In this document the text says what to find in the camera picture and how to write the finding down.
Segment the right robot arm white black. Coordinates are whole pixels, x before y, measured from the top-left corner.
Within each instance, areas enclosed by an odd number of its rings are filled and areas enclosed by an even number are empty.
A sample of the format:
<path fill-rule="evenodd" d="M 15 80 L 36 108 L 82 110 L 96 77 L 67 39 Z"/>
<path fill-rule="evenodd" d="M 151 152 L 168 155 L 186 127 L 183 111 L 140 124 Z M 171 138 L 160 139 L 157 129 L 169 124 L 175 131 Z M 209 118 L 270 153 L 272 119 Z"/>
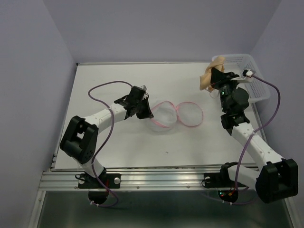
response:
<path fill-rule="evenodd" d="M 298 165 L 293 159 L 285 159 L 276 153 L 258 134 L 263 127 L 254 129 L 245 116 L 249 106 L 248 92 L 239 83 L 247 78 L 255 78 L 246 69 L 239 76 L 233 72 L 224 73 L 211 69 L 210 85 L 219 91 L 221 124 L 223 128 L 242 146 L 237 162 L 223 164 L 218 173 L 212 173 L 202 181 L 205 188 L 230 188 L 219 192 L 224 202 L 234 204 L 239 188 L 256 191 L 264 203 L 293 197 L 298 194 Z"/>

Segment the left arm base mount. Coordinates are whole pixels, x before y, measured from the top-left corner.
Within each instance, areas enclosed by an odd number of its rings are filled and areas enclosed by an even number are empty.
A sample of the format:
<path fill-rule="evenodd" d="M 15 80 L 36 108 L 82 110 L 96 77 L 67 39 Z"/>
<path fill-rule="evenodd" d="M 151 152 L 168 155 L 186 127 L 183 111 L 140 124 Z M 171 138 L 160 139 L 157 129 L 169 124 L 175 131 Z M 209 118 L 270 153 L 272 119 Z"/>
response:
<path fill-rule="evenodd" d="M 87 173 L 76 174 L 79 189 L 103 189 L 98 180 Z M 119 189 L 121 185 L 121 174 L 109 173 L 100 175 L 101 182 L 110 189 Z"/>

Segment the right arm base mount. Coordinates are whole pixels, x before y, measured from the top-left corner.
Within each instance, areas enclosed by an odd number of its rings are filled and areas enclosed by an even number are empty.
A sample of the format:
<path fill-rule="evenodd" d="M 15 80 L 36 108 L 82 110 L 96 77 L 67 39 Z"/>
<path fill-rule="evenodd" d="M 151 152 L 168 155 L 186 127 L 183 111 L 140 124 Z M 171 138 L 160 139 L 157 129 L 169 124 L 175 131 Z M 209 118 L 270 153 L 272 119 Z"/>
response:
<path fill-rule="evenodd" d="M 234 179 L 231 180 L 228 174 L 228 168 L 236 166 L 237 162 L 226 162 L 221 165 L 218 172 L 206 172 L 203 174 L 204 179 L 201 181 L 203 187 L 210 188 L 234 188 Z"/>

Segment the white mesh laundry bag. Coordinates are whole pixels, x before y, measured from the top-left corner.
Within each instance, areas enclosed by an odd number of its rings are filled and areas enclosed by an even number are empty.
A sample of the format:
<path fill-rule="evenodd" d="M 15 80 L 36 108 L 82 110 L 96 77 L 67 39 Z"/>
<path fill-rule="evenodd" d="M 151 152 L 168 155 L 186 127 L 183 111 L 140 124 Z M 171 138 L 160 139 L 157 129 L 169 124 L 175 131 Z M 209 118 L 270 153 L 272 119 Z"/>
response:
<path fill-rule="evenodd" d="M 181 102 L 175 105 L 168 100 L 158 100 L 151 107 L 153 118 L 145 124 L 154 132 L 166 132 L 182 124 L 186 127 L 197 127 L 202 124 L 204 113 L 202 108 L 195 102 Z"/>

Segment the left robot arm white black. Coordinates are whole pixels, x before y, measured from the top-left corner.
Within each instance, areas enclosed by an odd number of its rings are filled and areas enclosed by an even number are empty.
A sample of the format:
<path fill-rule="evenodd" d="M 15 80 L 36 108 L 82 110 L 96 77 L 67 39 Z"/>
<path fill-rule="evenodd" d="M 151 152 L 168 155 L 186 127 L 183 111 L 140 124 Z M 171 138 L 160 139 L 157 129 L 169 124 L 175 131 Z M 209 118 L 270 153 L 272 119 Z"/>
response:
<path fill-rule="evenodd" d="M 114 101 L 106 109 L 87 117 L 74 116 L 61 139 L 60 149 L 72 157 L 89 176 L 95 187 L 105 184 L 105 168 L 93 158 L 98 135 L 114 123 L 136 115 L 138 119 L 153 118 L 146 86 L 132 86 L 130 93 Z"/>

